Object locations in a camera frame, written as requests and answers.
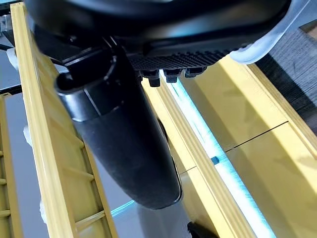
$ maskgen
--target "white plastic part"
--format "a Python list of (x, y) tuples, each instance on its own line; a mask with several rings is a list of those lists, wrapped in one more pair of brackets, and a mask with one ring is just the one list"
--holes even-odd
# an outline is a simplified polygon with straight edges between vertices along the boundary
[(19, 71), (19, 64), (18, 64), (18, 58), (16, 56), (15, 48), (11, 48), (6, 50), (6, 55), (8, 56), (8, 59), (11, 63), (11, 65)]
[[(24, 137), (26, 139), (26, 142), (28, 142), (28, 144), (32, 147), (32, 141), (31, 141), (30, 130), (29, 130), (29, 126), (28, 125), (26, 125), (23, 128), (23, 134), (24, 134)], [(46, 214), (45, 214), (45, 210), (44, 210), (44, 205), (43, 205), (42, 199), (40, 201), (40, 213), (41, 213), (41, 217), (42, 217), (43, 222), (45, 224), (47, 224)]]
[(234, 61), (244, 64), (255, 63), (262, 59), (281, 39), (309, 2), (310, 0), (292, 0), (284, 18), (271, 31), (253, 44), (232, 51), (230, 57)]

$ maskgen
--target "dark grey carpet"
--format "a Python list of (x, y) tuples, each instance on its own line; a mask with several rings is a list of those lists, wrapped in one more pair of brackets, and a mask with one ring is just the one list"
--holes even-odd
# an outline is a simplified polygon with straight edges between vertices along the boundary
[(293, 29), (257, 66), (317, 135), (317, 41)]

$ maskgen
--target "textured black plastic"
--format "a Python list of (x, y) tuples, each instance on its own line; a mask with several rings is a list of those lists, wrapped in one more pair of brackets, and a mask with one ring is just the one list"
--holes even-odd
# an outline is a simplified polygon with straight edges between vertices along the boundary
[(230, 50), (222, 52), (205, 51), (195, 54), (187, 53), (158, 57), (138, 56), (130, 57), (129, 60), (135, 70), (176, 69), (209, 66), (222, 59), (228, 53), (230, 53)]

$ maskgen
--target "black plastic housing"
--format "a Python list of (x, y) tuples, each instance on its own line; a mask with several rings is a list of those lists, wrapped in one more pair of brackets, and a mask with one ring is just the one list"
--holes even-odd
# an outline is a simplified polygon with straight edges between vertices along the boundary
[(176, 203), (181, 199), (181, 184), (141, 79), (116, 57), (105, 60), (103, 67), (108, 73), (98, 80), (73, 80), (65, 73), (55, 82), (76, 129), (136, 202), (150, 209)]

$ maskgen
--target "blue light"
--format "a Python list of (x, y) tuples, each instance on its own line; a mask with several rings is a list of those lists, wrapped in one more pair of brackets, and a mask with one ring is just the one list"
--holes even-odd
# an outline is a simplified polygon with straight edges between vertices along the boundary
[[(160, 74), (166, 81), (163, 71), (161, 71)], [(215, 168), (240, 207), (254, 233), (258, 238), (276, 238), (251, 194), (218, 144), (216, 138), (197, 110), (190, 96), (187, 94), (180, 80), (176, 83), (168, 83), (167, 86), (209, 158), (211, 158), (214, 163), (217, 162), (215, 163)]]
[(127, 209), (131, 208), (131, 207), (134, 206), (134, 205), (135, 205), (135, 201), (133, 201), (133, 200), (132, 200), (132, 201), (129, 201), (129, 202), (123, 204), (122, 206), (120, 206), (120, 207), (118, 207), (118, 208), (112, 210), (112, 211), (111, 211), (111, 215), (112, 215), (113, 217), (115, 217), (115, 216), (117, 216), (117, 215), (119, 215), (119, 214), (125, 212)]

